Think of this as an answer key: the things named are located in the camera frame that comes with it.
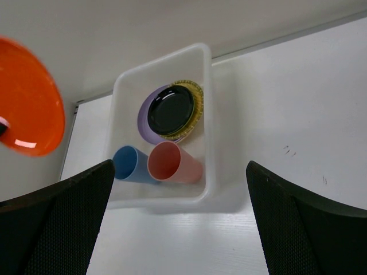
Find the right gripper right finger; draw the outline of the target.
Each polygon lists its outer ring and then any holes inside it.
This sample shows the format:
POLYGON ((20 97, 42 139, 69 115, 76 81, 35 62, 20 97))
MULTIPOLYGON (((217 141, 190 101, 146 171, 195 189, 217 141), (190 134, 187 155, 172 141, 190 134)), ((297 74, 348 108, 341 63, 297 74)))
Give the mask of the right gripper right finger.
POLYGON ((254 161, 246 179, 269 274, 366 274, 366 210, 318 195, 254 161))

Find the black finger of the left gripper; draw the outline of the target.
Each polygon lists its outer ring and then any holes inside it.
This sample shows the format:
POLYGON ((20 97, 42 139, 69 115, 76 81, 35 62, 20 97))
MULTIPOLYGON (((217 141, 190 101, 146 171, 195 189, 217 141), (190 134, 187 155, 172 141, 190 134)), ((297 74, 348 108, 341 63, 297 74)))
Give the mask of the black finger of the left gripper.
POLYGON ((9 129, 9 122, 3 118, 0 117, 0 136, 4 135, 5 132, 9 129))

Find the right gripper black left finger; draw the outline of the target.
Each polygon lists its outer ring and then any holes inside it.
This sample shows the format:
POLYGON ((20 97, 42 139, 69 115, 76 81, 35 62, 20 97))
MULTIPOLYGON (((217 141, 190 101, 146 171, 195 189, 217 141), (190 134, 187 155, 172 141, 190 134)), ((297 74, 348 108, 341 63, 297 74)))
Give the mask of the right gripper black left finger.
POLYGON ((1 274, 86 274, 114 174, 105 160, 1 202, 1 274))

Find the orange round plate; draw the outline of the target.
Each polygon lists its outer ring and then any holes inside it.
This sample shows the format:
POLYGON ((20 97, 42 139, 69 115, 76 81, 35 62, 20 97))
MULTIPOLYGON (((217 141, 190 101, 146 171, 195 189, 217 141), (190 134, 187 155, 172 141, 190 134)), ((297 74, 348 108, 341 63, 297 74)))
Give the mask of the orange round plate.
POLYGON ((1 116, 9 129, 1 143, 40 157, 53 152, 65 132, 65 111, 56 82, 26 46, 1 37, 1 116))

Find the blue plastic cup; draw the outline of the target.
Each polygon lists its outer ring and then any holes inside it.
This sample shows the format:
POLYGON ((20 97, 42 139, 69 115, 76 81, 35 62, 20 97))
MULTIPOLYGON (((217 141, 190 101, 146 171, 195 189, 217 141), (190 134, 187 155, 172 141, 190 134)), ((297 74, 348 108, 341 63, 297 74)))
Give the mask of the blue plastic cup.
POLYGON ((125 182, 160 184, 147 168, 148 156, 134 146, 123 146, 112 158, 115 167, 115 178, 125 182))

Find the pink plastic cup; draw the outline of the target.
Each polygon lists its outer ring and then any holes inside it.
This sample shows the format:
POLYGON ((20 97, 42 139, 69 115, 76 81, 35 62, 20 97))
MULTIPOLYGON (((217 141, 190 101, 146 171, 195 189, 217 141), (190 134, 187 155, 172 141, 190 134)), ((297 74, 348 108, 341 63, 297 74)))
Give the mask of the pink plastic cup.
POLYGON ((195 184, 203 175, 202 164, 174 142, 161 142, 149 154, 150 175, 161 182, 195 184))

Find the purple round plate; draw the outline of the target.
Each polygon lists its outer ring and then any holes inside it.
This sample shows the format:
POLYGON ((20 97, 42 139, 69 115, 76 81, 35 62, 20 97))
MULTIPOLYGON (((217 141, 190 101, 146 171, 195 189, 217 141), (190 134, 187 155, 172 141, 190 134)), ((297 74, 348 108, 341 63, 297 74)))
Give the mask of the purple round plate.
POLYGON ((169 87, 168 85, 165 85, 153 91, 142 103, 139 113, 138 113, 138 118, 137 118, 138 131, 141 137, 145 141, 153 145, 157 145, 161 142, 164 142, 166 139, 160 137, 158 134, 156 134, 155 132, 151 130, 151 128, 148 125, 148 121, 147 121, 147 113, 149 110, 149 106, 151 102, 153 101, 154 97, 159 92, 162 92, 165 88, 168 88, 168 87, 169 87))

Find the black round plate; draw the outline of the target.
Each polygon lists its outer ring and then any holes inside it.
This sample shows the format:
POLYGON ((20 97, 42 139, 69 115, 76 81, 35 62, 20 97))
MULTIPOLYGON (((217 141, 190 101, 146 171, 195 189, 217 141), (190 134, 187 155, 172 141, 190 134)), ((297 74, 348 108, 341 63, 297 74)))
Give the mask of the black round plate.
POLYGON ((182 85, 173 85, 159 92, 147 113, 148 125, 158 135, 171 135, 181 129, 194 111, 194 97, 182 85))

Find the yellow woven pattern plate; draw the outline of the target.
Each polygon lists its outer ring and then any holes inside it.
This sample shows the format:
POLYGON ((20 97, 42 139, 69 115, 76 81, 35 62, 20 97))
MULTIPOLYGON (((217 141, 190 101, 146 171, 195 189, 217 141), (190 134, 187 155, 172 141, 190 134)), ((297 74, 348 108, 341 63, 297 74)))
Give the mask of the yellow woven pattern plate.
POLYGON ((179 85, 187 88, 191 92, 194 99, 194 109, 189 121, 175 133, 169 135, 159 135, 164 139, 171 141, 175 140, 176 142, 178 142, 178 140, 183 140, 188 137, 199 122, 204 112, 204 91, 196 82, 192 80, 177 80, 169 84, 169 88, 174 85, 179 85))

